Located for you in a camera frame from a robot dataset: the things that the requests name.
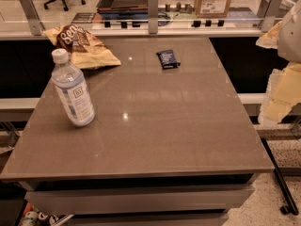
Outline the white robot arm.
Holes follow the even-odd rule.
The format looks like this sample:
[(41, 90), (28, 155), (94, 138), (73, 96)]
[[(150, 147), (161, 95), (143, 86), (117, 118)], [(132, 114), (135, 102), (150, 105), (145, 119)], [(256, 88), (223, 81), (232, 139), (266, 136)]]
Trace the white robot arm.
[(258, 117), (259, 124), (275, 126), (301, 102), (301, 0), (256, 45), (277, 49), (288, 61), (282, 71), (272, 70)]

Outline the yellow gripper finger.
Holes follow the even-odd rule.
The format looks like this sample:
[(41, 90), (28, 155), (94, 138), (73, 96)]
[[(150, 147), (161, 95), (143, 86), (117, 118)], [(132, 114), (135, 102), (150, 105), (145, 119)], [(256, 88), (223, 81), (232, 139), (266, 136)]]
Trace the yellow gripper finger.
[(280, 123), (301, 102), (301, 64), (290, 62), (283, 70), (273, 69), (260, 108), (263, 126)]
[(256, 40), (256, 45), (266, 49), (277, 49), (277, 37), (282, 22), (275, 24), (267, 33)]

